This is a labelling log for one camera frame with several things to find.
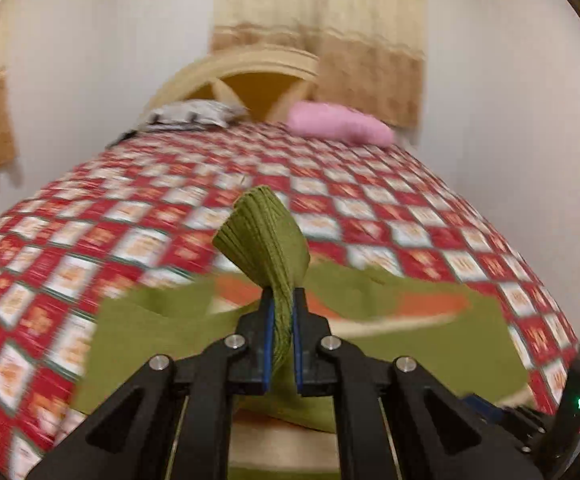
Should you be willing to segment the pink pillow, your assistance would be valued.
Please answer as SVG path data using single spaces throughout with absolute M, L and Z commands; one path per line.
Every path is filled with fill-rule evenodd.
M 294 136 L 387 148 L 395 141 L 393 129 L 358 110 L 339 104 L 301 101 L 288 111 L 286 126 Z

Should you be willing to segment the white car-print pillow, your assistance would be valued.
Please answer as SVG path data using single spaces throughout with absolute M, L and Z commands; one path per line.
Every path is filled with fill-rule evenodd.
M 149 110 L 139 119 L 136 129 L 147 130 L 156 126 L 227 128 L 248 114 L 249 111 L 242 105 L 220 101 L 176 101 Z

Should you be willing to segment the green knitted sweater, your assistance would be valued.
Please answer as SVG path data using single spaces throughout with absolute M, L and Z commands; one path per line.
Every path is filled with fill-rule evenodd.
M 296 391 L 292 306 L 298 289 L 308 310 L 365 354 L 412 356 L 458 396 L 497 402 L 528 382 L 497 299 L 465 285 L 401 278 L 370 263 L 311 262 L 298 225 L 266 188 L 237 200 L 213 243 L 235 272 L 176 286 L 137 285 L 100 304 L 74 410 L 95 411 L 155 354 L 201 353 L 258 310 L 265 289 L 274 302 L 264 318 L 273 338 L 272 376 L 265 394 L 244 400 L 249 411 L 319 431 L 334 428 L 328 399 L 304 399 Z

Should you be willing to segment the beige patterned window curtain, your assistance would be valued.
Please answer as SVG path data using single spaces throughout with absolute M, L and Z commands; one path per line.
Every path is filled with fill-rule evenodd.
M 316 55 L 319 101 L 419 125 L 427 0 L 215 0 L 212 50 L 247 44 Z

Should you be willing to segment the cream wooden headboard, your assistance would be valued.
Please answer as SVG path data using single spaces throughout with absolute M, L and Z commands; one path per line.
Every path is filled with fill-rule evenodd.
M 284 122 L 294 104 L 312 98 L 317 67 L 316 55 L 295 48 L 255 44 L 226 49 L 171 76 L 144 111 L 202 99 L 242 106 L 254 122 Z

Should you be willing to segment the red patchwork bear bedspread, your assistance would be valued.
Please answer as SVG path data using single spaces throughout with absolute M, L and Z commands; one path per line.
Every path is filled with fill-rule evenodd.
M 22 479 L 151 353 L 191 356 L 260 286 L 213 244 L 264 185 L 307 249 L 308 306 L 368 356 L 552 414 L 578 338 L 528 263 L 398 146 L 275 124 L 150 132 L 0 216 L 0 476 Z

